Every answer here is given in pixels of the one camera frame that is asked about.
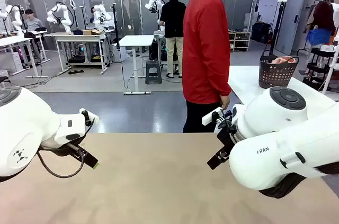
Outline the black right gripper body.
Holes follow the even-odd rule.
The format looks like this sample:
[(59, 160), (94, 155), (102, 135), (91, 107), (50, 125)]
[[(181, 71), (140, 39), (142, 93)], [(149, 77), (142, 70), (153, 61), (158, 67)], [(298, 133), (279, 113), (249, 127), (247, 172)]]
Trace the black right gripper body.
[(237, 143), (237, 140), (235, 138), (235, 134), (237, 132), (236, 126), (232, 125), (218, 125), (217, 129), (219, 132), (217, 133), (217, 138), (221, 141), (221, 143), (224, 145), (222, 150), (226, 153), (230, 153), (233, 149), (234, 145)]

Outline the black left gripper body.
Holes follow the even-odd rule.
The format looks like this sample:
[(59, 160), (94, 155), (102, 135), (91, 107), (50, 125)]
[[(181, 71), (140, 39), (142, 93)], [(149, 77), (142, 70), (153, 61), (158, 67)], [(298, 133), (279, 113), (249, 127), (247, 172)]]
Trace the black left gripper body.
[(77, 155), (78, 150), (81, 148), (79, 144), (83, 141), (85, 137), (86, 135), (81, 136), (79, 133), (66, 135), (61, 142), (62, 145), (56, 149), (56, 155)]

